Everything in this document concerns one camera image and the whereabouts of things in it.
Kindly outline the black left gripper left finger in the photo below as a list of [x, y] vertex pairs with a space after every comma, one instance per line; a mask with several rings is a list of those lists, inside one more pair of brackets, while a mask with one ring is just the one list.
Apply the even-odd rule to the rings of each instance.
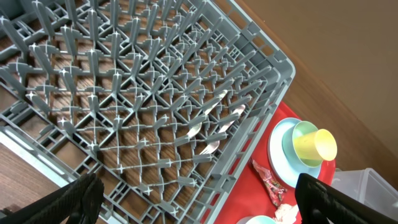
[[104, 183], [96, 174], [84, 174], [74, 182], [1, 218], [4, 224], [94, 224], [104, 202]]

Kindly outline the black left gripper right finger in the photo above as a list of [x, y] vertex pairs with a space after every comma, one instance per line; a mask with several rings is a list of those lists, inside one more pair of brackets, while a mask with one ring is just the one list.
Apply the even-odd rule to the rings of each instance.
[[397, 224], [396, 220], [305, 173], [298, 177], [295, 199], [302, 224]]

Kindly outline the white napkin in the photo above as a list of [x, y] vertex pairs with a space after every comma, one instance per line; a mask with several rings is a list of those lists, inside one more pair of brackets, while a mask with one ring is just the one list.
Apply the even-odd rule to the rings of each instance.
[[273, 220], [277, 224], [294, 224], [299, 212], [298, 205], [281, 204], [275, 211]]

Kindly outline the light blue bowl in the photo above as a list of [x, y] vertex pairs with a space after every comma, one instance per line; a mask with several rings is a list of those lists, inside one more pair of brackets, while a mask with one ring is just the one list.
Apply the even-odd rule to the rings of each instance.
[[252, 217], [244, 217], [236, 224], [276, 224], [276, 221], [265, 215], [257, 215]]

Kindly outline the white plastic fork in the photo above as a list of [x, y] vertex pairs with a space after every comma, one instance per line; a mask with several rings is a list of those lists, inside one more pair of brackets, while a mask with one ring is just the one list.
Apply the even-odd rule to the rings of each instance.
[[[221, 133], [224, 134], [224, 136], [227, 136], [226, 131], [236, 120], [239, 119], [245, 108], [245, 105], [239, 105], [229, 116], [227, 116], [227, 122], [222, 125], [222, 127], [218, 131], [218, 134]], [[219, 148], [219, 146], [220, 140], [212, 141], [204, 148], [204, 150], [202, 150], [200, 154], [211, 154], [215, 152]]]

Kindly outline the white plastic spoon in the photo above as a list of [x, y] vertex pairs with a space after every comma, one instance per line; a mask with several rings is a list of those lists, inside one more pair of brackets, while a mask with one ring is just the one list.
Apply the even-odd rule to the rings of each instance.
[[[223, 90], [218, 96], [215, 97], [215, 98], [216, 98], [216, 101], [213, 102], [213, 103], [210, 105], [210, 107], [207, 108], [207, 109], [204, 111], [204, 115], [205, 115], [205, 116], [208, 116], [208, 115], [210, 114], [211, 110], [212, 110], [218, 103], [221, 102], [221, 100], [226, 96], [227, 92], [228, 92], [227, 90]], [[187, 133], [188, 137], [191, 139], [192, 137], [196, 136], [196, 135], [199, 133], [199, 131], [200, 131], [200, 129], [201, 129], [201, 126], [202, 126], [202, 123], [198, 123], [198, 124], [194, 125], [192, 128], [190, 128], [189, 132]]]

